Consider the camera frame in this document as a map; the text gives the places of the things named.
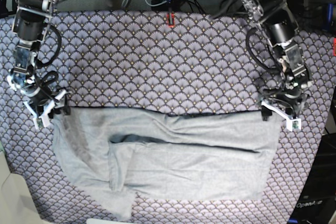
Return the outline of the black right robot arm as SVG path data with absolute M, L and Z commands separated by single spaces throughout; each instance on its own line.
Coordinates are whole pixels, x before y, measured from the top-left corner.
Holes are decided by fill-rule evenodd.
M 7 82 L 13 90 L 28 97 L 24 105 L 37 125 L 47 125 L 54 113 L 59 113 L 61 109 L 68 110 L 68 90 L 61 88 L 53 91 L 49 87 L 57 81 L 58 73 L 50 71 L 42 78 L 36 75 L 38 69 L 50 66 L 60 51 L 61 35 L 50 23 L 57 2 L 58 0 L 16 0 L 17 12 L 12 24 L 12 32 L 18 37 L 18 43 L 14 49 L 15 61 Z M 57 48 L 48 61 L 42 62 L 38 59 L 38 53 L 49 30 L 57 36 Z

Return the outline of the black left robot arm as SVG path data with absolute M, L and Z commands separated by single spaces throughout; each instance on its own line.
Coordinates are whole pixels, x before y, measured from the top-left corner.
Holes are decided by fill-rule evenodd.
M 286 119 L 298 121 L 308 98 L 305 91 L 312 86 L 312 74 L 303 59 L 301 47 L 295 41 L 298 23 L 287 0 L 241 0 L 254 22 L 246 35 L 246 48 L 257 65 L 269 73 L 280 75 L 280 87 L 261 93 L 261 116 L 268 120 L 274 112 Z M 253 53 L 250 38 L 257 31 L 264 33 L 275 67 L 267 67 Z

